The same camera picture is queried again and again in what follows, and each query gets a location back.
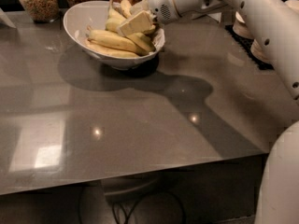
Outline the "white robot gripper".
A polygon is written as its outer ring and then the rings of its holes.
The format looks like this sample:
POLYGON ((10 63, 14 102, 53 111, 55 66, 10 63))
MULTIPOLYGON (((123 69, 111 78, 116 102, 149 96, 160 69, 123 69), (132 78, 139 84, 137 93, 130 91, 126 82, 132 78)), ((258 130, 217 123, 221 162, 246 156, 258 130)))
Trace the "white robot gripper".
POLYGON ((189 12, 200 12, 209 5, 209 0, 142 0, 132 5, 131 17, 123 21, 117 32, 121 36, 145 32, 153 25, 153 13, 157 22, 168 24, 189 12))

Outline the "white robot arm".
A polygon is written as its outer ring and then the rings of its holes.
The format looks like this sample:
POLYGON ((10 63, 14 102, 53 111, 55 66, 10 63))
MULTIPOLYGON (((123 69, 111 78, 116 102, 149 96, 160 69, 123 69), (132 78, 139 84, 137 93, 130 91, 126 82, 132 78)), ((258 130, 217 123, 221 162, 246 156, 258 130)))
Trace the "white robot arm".
MULTIPOLYGON (((143 0, 117 28, 120 35, 148 30, 154 22, 168 24, 189 13, 208 14, 231 7, 244 19, 270 60, 267 93, 276 89, 299 97, 299 16, 281 0, 143 0)), ((298 224, 299 122, 271 146, 263 171, 254 224, 298 224)))

